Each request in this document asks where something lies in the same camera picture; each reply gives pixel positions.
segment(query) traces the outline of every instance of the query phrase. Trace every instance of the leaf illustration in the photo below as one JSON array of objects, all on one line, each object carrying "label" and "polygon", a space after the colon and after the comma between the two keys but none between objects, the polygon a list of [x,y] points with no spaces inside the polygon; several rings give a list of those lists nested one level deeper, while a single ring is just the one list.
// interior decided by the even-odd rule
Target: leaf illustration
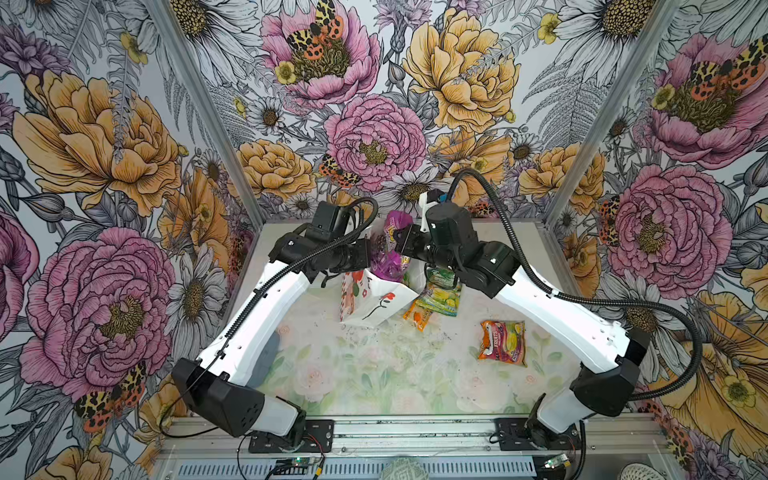
[{"label": "leaf illustration", "polygon": [[583,71],[570,77],[567,71],[567,65],[546,68],[523,99],[554,90],[528,116],[530,121],[534,114],[550,108],[541,122],[541,137],[547,149],[584,140],[607,97],[607,87],[598,87],[594,79],[582,81]]}]

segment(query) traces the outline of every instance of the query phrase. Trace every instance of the black cable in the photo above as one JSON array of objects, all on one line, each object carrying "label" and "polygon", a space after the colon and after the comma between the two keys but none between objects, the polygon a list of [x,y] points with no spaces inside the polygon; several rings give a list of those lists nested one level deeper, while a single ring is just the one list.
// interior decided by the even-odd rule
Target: black cable
[{"label": "black cable", "polygon": [[360,236],[363,230],[368,228],[368,226],[373,222],[373,219],[376,218],[376,215],[379,213],[379,204],[376,202],[376,200],[373,200],[370,197],[363,197],[355,200],[351,204],[348,205],[349,208],[354,208],[357,205],[360,205],[362,203],[368,203],[373,206],[373,211],[368,216],[366,221],[362,222],[360,225],[357,226],[354,230],[349,232],[348,234],[344,235],[343,237],[340,237],[336,240],[334,240],[331,243],[326,243],[325,245],[322,245],[321,247],[317,247],[315,250],[313,250],[311,253],[309,253],[306,257],[299,259],[290,265],[283,268],[281,271],[277,272],[275,275],[272,276],[269,280],[267,280],[261,288],[258,290],[254,290],[253,292],[256,294],[248,301],[248,304],[243,308],[243,310],[240,312],[240,315],[237,316],[235,319],[235,322],[232,324],[232,326],[227,330],[226,333],[224,333],[224,336],[228,339],[232,338],[234,334],[237,332],[237,330],[240,328],[241,325],[243,325],[243,322],[245,322],[245,319],[248,317],[250,312],[253,310],[253,308],[256,306],[257,303],[259,303],[259,300],[261,300],[264,293],[268,292],[270,288],[272,288],[275,283],[279,282],[280,279],[282,279],[285,275],[288,273],[294,271],[300,266],[303,266],[305,263],[309,262],[311,259],[318,257],[325,252],[329,250],[333,250],[334,248],[338,247],[339,245],[343,245],[344,243],[349,243],[354,240],[357,240],[357,237]]},{"label": "black cable", "polygon": [[581,434],[581,454],[579,455],[576,472],[574,472],[570,480],[576,480],[581,476],[581,472],[584,471],[584,463],[587,461],[587,429],[584,427],[584,420],[579,420],[578,428]]},{"label": "black cable", "polygon": [[[523,253],[523,249],[520,246],[520,242],[517,238],[517,235],[515,235],[515,230],[512,229],[511,221],[509,220],[509,217],[507,217],[507,214],[504,210],[504,206],[502,205],[502,202],[499,200],[494,187],[491,185],[490,182],[488,182],[488,180],[485,179],[485,177],[482,176],[482,174],[480,174],[480,172],[471,168],[465,168],[457,172],[453,180],[453,183],[451,183],[451,187],[448,190],[447,201],[451,201],[451,199],[453,198],[453,193],[456,191],[456,188],[458,187],[459,181],[465,175],[472,175],[482,185],[483,189],[488,194],[488,199],[491,201],[494,208],[498,212],[498,218],[499,220],[502,221],[504,230],[507,232],[507,237],[509,237],[509,241],[512,243],[512,248],[515,250],[515,253],[518,257],[518,261],[520,262],[520,266],[523,267],[525,274],[528,275],[528,278],[531,279],[531,282],[533,282],[534,285],[536,285],[539,289],[544,291],[544,293],[546,293],[547,295],[551,295],[552,288],[549,285],[547,285],[542,279],[540,279],[538,275],[536,275],[536,272],[534,272],[533,269],[531,268],[531,264],[528,263],[528,259],[525,258],[525,254]],[[652,399],[658,396],[664,396],[668,393],[674,392],[675,390],[679,389],[680,387],[688,383],[688,380],[693,378],[693,376],[696,374],[696,371],[699,368],[699,365],[701,364],[701,356],[703,352],[703,343],[701,339],[701,334],[699,333],[699,330],[696,328],[696,325],[694,324],[693,320],[689,319],[681,311],[679,311],[678,309],[672,306],[664,305],[663,303],[648,302],[646,300],[589,299],[583,296],[569,295],[563,292],[560,292],[557,295],[555,295],[555,298],[565,300],[566,302],[580,303],[581,305],[620,306],[623,308],[633,306],[633,307],[645,308],[650,310],[660,310],[662,312],[669,313],[670,315],[680,320],[680,322],[683,323],[683,325],[685,325],[685,328],[690,333],[690,339],[694,346],[692,355],[690,356],[690,362],[688,363],[688,367],[686,367],[683,373],[679,375],[672,383],[665,385],[659,389],[651,390],[649,392],[633,393],[632,395],[629,396],[628,401],[632,402],[637,400],[647,400],[647,399]]]}]

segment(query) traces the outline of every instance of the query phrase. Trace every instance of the vent grille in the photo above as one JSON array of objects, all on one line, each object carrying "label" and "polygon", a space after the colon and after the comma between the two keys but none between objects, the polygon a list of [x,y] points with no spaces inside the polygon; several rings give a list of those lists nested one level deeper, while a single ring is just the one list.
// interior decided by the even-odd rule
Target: vent grille
[{"label": "vent grille", "polygon": [[[351,480],[379,478],[382,470],[392,458],[329,458],[323,469],[324,480]],[[515,457],[448,457],[417,458],[417,461],[429,474],[430,478],[531,478],[536,476],[533,458]],[[243,473],[249,480],[261,480],[275,465],[270,460],[243,460],[240,462]],[[312,478],[314,468],[305,475],[301,470],[273,475],[280,480],[298,480]],[[178,480],[242,480],[234,460],[221,461],[184,461],[179,468]]]}]

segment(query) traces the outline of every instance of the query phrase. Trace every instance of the butterfly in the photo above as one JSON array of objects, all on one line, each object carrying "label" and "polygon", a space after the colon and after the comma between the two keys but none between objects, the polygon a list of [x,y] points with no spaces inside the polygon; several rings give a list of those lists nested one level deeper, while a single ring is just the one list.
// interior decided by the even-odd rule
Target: butterfly
[{"label": "butterfly", "polygon": [[329,177],[334,184],[339,185],[341,188],[354,187],[362,180],[358,174],[345,172],[339,166],[339,162],[328,154],[323,155],[323,160],[317,170],[321,175]]},{"label": "butterfly", "polygon": [[600,205],[600,216],[603,218],[603,227],[600,229],[600,241],[611,247],[618,247],[619,233],[616,231],[616,214],[619,211],[619,196],[614,195]]},{"label": "butterfly", "polygon": [[699,61],[691,65],[690,81],[694,86],[690,96],[696,101],[711,97],[718,88],[742,91],[754,84],[766,70],[768,35],[758,38],[735,58],[722,65],[713,61]]},{"label": "butterfly", "polygon": [[138,405],[146,389],[146,381],[147,366],[141,362],[112,390],[91,392],[80,397],[74,403],[74,412],[84,420],[83,430],[86,433],[100,432],[114,416],[120,416],[124,409]]},{"label": "butterfly", "polygon": [[340,40],[344,33],[344,20],[336,14],[333,0],[319,0],[315,7],[315,21],[305,30],[286,37],[291,49],[307,60],[320,60],[332,40]]}]

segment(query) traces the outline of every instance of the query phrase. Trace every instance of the purple candy bag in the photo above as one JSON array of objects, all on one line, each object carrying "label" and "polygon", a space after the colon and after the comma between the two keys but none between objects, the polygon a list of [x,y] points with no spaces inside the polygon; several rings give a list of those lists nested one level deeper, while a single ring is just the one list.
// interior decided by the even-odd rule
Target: purple candy bag
[{"label": "purple candy bag", "polygon": [[413,223],[413,217],[405,212],[393,210],[384,221],[383,231],[371,236],[371,273],[383,280],[399,282],[406,274],[410,257],[395,252],[395,230]]}]

